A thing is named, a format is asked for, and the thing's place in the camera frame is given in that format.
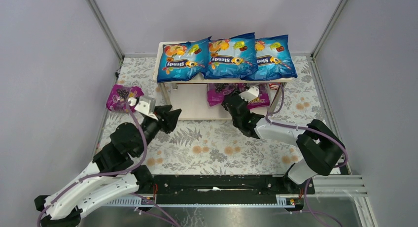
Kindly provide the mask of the purple candy bag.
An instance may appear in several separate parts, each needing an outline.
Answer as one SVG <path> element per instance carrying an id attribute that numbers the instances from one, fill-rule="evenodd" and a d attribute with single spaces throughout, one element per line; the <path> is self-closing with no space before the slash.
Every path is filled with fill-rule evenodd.
<path id="1" fill-rule="evenodd" d="M 240 92 L 248 90 L 251 86 L 256 86 L 259 89 L 258 97 L 248 103 L 248 109 L 266 107 L 270 105 L 270 98 L 266 84 L 238 83 L 237 86 Z"/>
<path id="2" fill-rule="evenodd" d="M 210 107 L 223 102 L 224 97 L 233 92 L 237 87 L 235 83 L 210 83 L 207 84 L 207 102 Z"/>
<path id="3" fill-rule="evenodd" d="M 124 112 L 128 113 L 126 107 L 129 98 L 139 98 L 143 96 L 142 89 L 138 86 L 126 87 L 123 85 L 114 85 L 111 93 L 107 99 L 106 107 L 112 112 Z"/>

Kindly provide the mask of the blue Slendy bag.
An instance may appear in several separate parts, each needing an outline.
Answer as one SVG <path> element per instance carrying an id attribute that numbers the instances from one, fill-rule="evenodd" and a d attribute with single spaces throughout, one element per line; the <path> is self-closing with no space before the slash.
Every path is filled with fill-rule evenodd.
<path id="1" fill-rule="evenodd" d="M 190 81 L 207 69 L 211 37 L 198 41 L 161 43 L 158 49 L 157 83 Z"/>
<path id="2" fill-rule="evenodd" d="M 281 78 L 297 78 L 292 61 L 288 35 L 264 37 L 255 40 L 258 69 L 244 77 L 247 81 L 272 81 Z"/>
<path id="3" fill-rule="evenodd" d="M 232 38 L 210 40 L 208 64 L 202 75 L 205 79 L 243 79 L 258 70 L 255 33 Z"/>

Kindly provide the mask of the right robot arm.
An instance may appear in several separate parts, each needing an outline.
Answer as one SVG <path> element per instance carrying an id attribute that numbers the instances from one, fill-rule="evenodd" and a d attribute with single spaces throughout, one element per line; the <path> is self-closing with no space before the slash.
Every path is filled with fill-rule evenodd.
<path id="1" fill-rule="evenodd" d="M 224 97 L 222 106 L 232 117 L 233 126 L 246 136 L 270 139 L 295 146 L 303 158 L 293 164 L 281 177 L 278 190 L 294 194 L 309 179 L 328 176 L 338 166 L 338 160 L 348 159 L 347 151 L 339 138 L 321 120 L 314 119 L 306 126 L 270 120 L 269 116 L 251 112 L 248 101 L 234 91 Z"/>

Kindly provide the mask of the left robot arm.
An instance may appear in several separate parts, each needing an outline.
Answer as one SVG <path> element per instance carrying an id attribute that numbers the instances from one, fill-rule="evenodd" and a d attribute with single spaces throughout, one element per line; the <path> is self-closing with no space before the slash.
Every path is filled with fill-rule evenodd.
<path id="1" fill-rule="evenodd" d="M 145 102 L 134 110 L 143 116 L 141 123 L 130 109 L 133 122 L 120 124 L 79 175 L 55 194 L 35 198 L 38 227 L 76 227 L 91 212 L 121 196 L 156 195 L 158 185 L 143 163 L 148 145 L 159 132 L 168 134 L 176 128 L 182 110 Z"/>

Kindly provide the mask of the white wooden two-tier shelf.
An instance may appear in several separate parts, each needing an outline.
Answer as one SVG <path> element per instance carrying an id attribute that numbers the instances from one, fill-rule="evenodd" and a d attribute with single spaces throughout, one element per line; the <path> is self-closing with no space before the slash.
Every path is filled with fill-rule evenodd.
<path id="1" fill-rule="evenodd" d="M 159 72 L 159 64 L 162 56 L 163 45 L 179 44 L 181 41 L 160 42 L 158 46 L 156 63 L 153 73 L 153 81 L 156 82 Z M 238 78 L 226 79 L 205 79 L 202 74 L 196 75 L 189 81 L 170 81 L 166 83 L 157 83 L 165 104 L 171 104 L 173 109 L 182 109 L 180 120 L 230 120 L 231 116 L 223 109 L 221 105 L 209 106 L 207 102 L 207 84 L 208 83 L 280 83 L 285 86 L 291 82 L 292 78 L 281 78 L 273 81 L 246 81 Z M 271 104 L 266 107 L 259 107 L 251 111 L 257 114 L 273 112 L 273 106 L 279 102 L 279 98 L 272 97 Z"/>

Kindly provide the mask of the red white packet behind shelf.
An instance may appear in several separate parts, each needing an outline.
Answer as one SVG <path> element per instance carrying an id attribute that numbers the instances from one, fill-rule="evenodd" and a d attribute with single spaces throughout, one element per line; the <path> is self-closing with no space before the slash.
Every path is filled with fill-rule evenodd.
<path id="1" fill-rule="evenodd" d="M 281 88 L 281 83 L 269 83 L 270 90 L 279 90 Z"/>

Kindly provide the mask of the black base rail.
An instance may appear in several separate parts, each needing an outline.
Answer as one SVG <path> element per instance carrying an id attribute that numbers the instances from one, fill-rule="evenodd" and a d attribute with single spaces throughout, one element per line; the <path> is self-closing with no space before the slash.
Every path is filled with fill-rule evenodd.
<path id="1" fill-rule="evenodd" d="M 295 184 L 282 175 L 154 175 L 139 194 L 183 195 L 250 192 L 259 195 L 315 194 L 313 181 Z"/>

